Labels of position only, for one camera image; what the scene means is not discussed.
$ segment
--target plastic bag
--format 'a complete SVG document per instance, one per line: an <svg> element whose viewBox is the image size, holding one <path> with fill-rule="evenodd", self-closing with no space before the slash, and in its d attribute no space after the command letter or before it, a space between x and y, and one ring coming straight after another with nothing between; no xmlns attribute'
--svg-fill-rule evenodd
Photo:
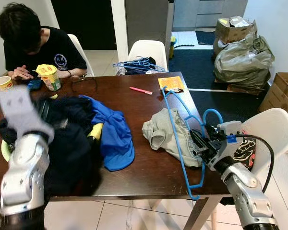
<svg viewBox="0 0 288 230"><path fill-rule="evenodd" d="M228 44L216 57L214 73L219 81L262 88L270 79L274 56L266 42L254 33Z"/></svg>

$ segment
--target chair backrest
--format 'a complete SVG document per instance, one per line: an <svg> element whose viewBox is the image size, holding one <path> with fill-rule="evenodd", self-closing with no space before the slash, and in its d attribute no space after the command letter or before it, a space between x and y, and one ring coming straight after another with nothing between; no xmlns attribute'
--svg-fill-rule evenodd
<svg viewBox="0 0 288 230"><path fill-rule="evenodd" d="M288 113L273 108L259 113L242 124L247 134L263 138L272 147L275 160L288 150ZM270 153L265 145L256 141L255 163L252 173L258 174L270 162Z"/></svg>
<svg viewBox="0 0 288 230"><path fill-rule="evenodd" d="M128 55L128 61L133 61L137 56L152 57L156 61L156 65L168 70L167 56L165 53L164 44L153 40L136 41Z"/></svg>
<svg viewBox="0 0 288 230"><path fill-rule="evenodd" d="M87 73L88 74L91 74L92 76L94 76L94 73L93 73L93 69L91 67L91 64L90 62L88 61L81 45L80 45L80 42L78 40L78 38L73 35L73 34L68 34L69 38L71 39L72 43L75 45L75 47L77 48L78 52L80 53L80 55L83 57L83 59L85 60L86 62L86 67L87 67Z"/></svg>

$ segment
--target blue cloth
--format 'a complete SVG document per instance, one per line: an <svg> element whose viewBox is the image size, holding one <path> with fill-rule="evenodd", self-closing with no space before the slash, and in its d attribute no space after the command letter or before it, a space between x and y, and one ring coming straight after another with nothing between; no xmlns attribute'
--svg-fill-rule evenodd
<svg viewBox="0 0 288 230"><path fill-rule="evenodd" d="M103 123L100 152L104 158L104 166L110 171L127 167L134 160L134 147L123 113L113 111L91 97L79 97L92 101L95 113L92 124Z"/></svg>

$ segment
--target dark wooden table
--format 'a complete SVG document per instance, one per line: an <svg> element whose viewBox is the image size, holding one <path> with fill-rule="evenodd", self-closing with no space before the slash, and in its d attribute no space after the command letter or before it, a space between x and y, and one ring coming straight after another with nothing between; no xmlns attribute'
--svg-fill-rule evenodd
<svg viewBox="0 0 288 230"><path fill-rule="evenodd" d="M53 197L52 201L189 198L180 162L163 149L152 150L148 140L142 134L143 123L150 120L151 116L162 108L166 108L157 79L173 76L180 76L185 84L182 74L174 72L96 77L95 80L86 80L76 84L72 84L68 79L62 82L62 88L56 92L50 92L43 85L41 90L31 93L33 98L51 96L56 93L59 97L84 94L94 97L113 110L123 111L132 133L135 148L135 159L127 168L116 172L109 172L105 168L101 169L103 178L101 185L91 197ZM148 95L132 91L129 89L131 86L154 93ZM198 115L189 91L185 90L179 93L179 96L190 111ZM187 112L173 95L168 97L168 101L171 108L178 108L181 117L187 116ZM8 164L1 155L1 140L0 137L0 183L8 169ZM190 184L199 183L201 168L187 169L187 173ZM219 175L209 169L206 169L203 187L193 189L193 193L201 195L201 199L196 202L185 229L200 229L220 199L230 196L227 188L219 179Z"/></svg>

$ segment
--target pink marker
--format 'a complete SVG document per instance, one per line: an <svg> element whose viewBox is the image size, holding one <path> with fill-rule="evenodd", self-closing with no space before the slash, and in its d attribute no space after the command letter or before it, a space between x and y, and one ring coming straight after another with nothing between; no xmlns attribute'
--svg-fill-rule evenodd
<svg viewBox="0 0 288 230"><path fill-rule="evenodd" d="M131 90L135 90L135 91L139 91L139 92L144 92L146 94L149 94L149 95L152 95L153 92L150 92L150 91L146 91L146 90L141 90L141 89L138 89L138 88L135 88L135 87L129 87Z"/></svg>

